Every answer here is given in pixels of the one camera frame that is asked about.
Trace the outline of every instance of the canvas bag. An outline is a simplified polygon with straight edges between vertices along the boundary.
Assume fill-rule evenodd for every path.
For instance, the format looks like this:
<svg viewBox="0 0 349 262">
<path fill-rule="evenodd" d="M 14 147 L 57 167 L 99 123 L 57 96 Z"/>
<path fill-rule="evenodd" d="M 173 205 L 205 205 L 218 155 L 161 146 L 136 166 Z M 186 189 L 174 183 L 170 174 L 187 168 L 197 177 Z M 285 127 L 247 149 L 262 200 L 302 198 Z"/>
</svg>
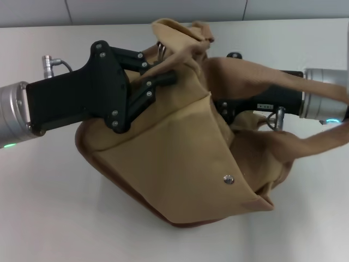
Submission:
<svg viewBox="0 0 349 262">
<path fill-rule="evenodd" d="M 76 146 L 86 160 L 163 220 L 194 227 L 229 216 L 269 211 L 269 194 L 285 180 L 295 159 L 349 142 L 349 123 L 300 139 L 262 132 L 265 118 L 243 112 L 229 127 L 213 100 L 249 98 L 270 85 L 305 91 L 349 104 L 346 89 L 288 75 L 233 58 L 207 58 L 209 27 L 191 28 L 161 19 L 152 24 L 165 47 L 164 61 L 143 76 L 127 72 L 132 88 L 147 76 L 174 69 L 178 82 L 158 87 L 157 100 L 124 134 L 101 119 L 83 122 Z M 157 46 L 144 51 L 150 63 Z M 231 176 L 233 184 L 224 182 Z"/>
</svg>

